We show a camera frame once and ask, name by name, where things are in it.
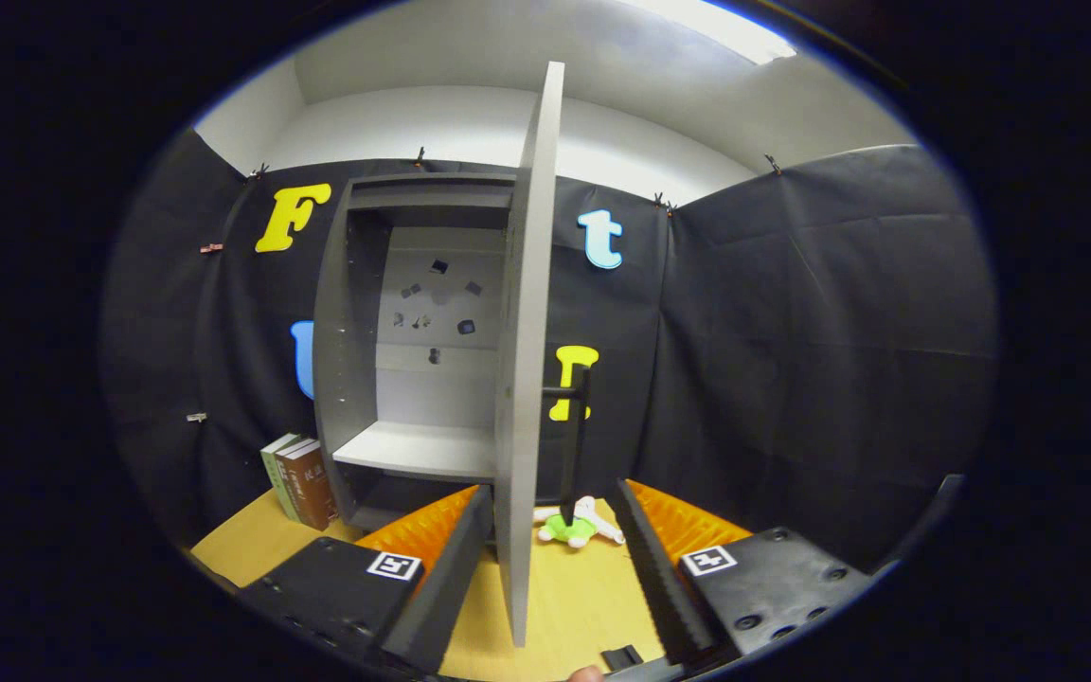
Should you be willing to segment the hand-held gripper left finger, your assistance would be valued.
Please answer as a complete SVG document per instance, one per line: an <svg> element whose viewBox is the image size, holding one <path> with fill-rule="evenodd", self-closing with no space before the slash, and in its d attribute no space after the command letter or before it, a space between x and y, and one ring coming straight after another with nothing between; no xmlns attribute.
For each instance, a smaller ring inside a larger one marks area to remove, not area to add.
<svg viewBox="0 0 1091 682"><path fill-rule="evenodd" d="M239 599L346 663L437 677L492 523L491 488L472 484L359 540L312 541Z"/></svg>

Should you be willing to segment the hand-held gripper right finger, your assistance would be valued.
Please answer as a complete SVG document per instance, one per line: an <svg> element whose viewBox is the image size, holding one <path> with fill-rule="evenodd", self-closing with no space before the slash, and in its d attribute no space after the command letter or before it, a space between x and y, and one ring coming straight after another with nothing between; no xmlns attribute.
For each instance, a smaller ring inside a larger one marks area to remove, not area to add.
<svg viewBox="0 0 1091 682"><path fill-rule="evenodd" d="M759 660L873 583L792 529L752 533L649 484L621 479L607 501L666 659L678 668Z"/></svg>

